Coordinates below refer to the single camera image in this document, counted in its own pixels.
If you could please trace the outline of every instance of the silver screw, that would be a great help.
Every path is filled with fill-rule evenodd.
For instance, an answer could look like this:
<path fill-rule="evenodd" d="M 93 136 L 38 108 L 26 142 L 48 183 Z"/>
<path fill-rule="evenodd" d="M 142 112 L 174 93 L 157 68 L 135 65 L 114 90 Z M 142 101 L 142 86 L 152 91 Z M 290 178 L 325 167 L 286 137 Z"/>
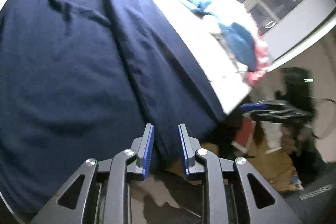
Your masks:
<path fill-rule="evenodd" d="M 124 151 L 124 153 L 125 153 L 127 156 L 132 156 L 132 155 L 134 155 L 134 150 L 132 150 L 132 149 L 126 149 L 126 150 Z"/>
<path fill-rule="evenodd" d="M 246 159 L 242 158 L 242 157 L 239 157 L 239 158 L 236 159 L 236 162 L 239 165 L 244 165 L 244 164 L 246 164 Z"/>
<path fill-rule="evenodd" d="M 92 166 L 92 165 L 96 164 L 96 161 L 95 161 L 95 159 L 88 159 L 88 160 L 86 160 L 85 163 L 86 163 L 87 166 Z"/>
<path fill-rule="evenodd" d="M 208 153 L 208 150 L 204 149 L 204 148 L 200 148 L 199 150 L 197 150 L 197 154 L 201 155 L 201 156 L 205 156 Z"/>

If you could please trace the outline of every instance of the navy blue garment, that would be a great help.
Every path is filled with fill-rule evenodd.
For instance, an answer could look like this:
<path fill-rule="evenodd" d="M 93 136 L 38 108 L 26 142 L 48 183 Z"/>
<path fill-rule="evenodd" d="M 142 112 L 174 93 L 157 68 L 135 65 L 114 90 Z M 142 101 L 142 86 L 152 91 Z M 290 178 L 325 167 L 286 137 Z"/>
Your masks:
<path fill-rule="evenodd" d="M 204 72 L 152 0 L 8 0 L 0 11 L 0 192 L 38 212 L 88 158 L 129 148 L 147 122 L 156 158 L 177 125 L 225 118 Z"/>

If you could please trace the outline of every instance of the triangular cutout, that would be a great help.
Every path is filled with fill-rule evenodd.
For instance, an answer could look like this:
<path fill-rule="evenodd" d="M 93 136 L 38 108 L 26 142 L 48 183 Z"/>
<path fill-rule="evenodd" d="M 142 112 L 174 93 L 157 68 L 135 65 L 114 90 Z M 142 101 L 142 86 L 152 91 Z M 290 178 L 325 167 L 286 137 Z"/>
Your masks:
<path fill-rule="evenodd" d="M 81 192 L 85 175 L 80 175 L 66 192 L 58 199 L 57 204 L 75 210 Z"/>
<path fill-rule="evenodd" d="M 247 178 L 250 182 L 253 197 L 258 209 L 275 204 L 275 199 L 252 173 L 247 174 Z"/>

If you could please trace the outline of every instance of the beige wall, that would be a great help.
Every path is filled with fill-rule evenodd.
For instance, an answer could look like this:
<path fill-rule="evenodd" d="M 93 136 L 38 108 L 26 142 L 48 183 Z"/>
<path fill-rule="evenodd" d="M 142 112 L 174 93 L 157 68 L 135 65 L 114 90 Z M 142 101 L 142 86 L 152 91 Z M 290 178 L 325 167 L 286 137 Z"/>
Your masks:
<path fill-rule="evenodd" d="M 332 55 L 336 63 L 336 28 L 330 31 L 320 41 L 313 46 L 288 61 L 282 67 L 304 67 L 311 71 L 314 82 L 312 83 L 312 96 L 316 99 L 330 98 L 336 100 L 336 76 L 332 70 L 329 59 L 325 54 L 325 47 Z M 271 85 L 273 90 L 282 89 L 280 77 L 280 68 L 277 68 L 267 74 L 266 80 Z M 319 107 L 319 115 L 316 120 L 316 135 L 330 125 L 330 122 L 336 119 L 336 106 L 332 103 L 325 103 Z M 316 147 L 322 154 L 325 161 L 336 161 L 336 129 L 333 133 L 324 140 L 318 140 Z"/>

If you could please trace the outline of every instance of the wall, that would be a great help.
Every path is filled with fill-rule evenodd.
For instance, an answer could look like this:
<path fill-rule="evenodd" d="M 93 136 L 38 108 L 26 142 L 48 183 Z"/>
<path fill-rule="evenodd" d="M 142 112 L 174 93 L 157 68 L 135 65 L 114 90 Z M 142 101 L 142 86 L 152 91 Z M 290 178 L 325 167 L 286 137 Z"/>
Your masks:
<path fill-rule="evenodd" d="M 311 71 L 314 79 L 312 96 L 317 100 L 320 98 L 336 100 L 336 78 L 332 62 L 336 63 L 336 28 L 286 64 L 269 72 L 265 80 L 273 90 L 283 90 L 280 69 L 282 67 L 304 67 Z M 323 133 L 330 122 L 336 119 L 336 106 L 332 103 L 325 103 L 318 108 L 318 111 L 319 115 L 315 124 L 317 136 Z M 336 161 L 336 128 L 328 138 L 317 140 L 316 147 L 325 161 Z"/>

